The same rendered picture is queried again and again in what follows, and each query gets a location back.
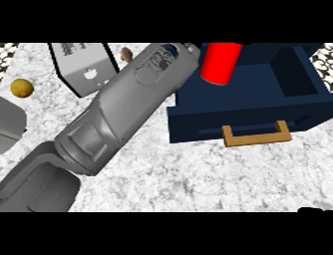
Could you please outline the navy blue drawer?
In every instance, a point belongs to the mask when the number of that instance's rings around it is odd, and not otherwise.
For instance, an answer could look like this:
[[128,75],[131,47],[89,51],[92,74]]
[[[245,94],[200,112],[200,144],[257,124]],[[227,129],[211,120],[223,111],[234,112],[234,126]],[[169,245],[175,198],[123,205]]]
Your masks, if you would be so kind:
[[298,107],[333,108],[329,92],[310,57],[322,43],[246,45],[227,86],[211,84],[194,72],[175,94],[175,106],[191,112]]
[[298,97],[220,97],[189,102],[168,109],[169,142],[223,138],[224,126],[236,136],[276,132],[286,121],[292,132],[307,131],[333,119],[333,94]]

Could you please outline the navy blue drawer front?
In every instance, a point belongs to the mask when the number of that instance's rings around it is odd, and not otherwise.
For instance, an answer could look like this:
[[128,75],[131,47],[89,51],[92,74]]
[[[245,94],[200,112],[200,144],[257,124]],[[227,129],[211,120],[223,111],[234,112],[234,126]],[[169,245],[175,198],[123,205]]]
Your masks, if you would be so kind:
[[168,109],[169,142],[223,138],[224,126],[236,136],[276,132],[286,121],[292,132],[307,131],[333,119],[333,94],[298,97],[220,97],[189,102]]

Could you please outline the red can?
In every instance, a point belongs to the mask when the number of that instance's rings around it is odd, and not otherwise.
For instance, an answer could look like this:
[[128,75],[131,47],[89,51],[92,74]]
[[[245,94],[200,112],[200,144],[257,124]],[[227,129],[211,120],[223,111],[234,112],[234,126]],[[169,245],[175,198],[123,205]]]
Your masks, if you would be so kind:
[[240,43],[209,43],[205,51],[200,76],[212,84],[227,86],[237,65],[243,45]]

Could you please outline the small brown round object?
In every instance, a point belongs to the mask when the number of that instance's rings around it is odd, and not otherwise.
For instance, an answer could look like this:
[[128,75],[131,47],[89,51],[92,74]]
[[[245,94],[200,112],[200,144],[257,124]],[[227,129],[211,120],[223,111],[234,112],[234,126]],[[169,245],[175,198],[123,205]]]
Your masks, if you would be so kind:
[[134,52],[128,47],[122,49],[122,60],[128,63],[134,60]]

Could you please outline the grey toaster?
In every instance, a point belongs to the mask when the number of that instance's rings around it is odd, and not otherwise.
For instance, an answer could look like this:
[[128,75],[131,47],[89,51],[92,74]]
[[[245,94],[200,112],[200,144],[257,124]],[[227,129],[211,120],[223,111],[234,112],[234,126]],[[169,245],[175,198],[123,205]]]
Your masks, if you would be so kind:
[[50,43],[57,74],[84,98],[101,89],[120,68],[107,43]]

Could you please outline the yellow-brown potato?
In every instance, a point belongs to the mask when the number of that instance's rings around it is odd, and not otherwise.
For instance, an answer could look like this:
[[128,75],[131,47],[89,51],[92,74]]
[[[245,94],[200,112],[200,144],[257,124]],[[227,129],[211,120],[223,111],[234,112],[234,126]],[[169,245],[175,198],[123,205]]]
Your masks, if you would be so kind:
[[29,98],[35,92],[35,86],[26,79],[17,79],[11,84],[11,92],[18,98]]

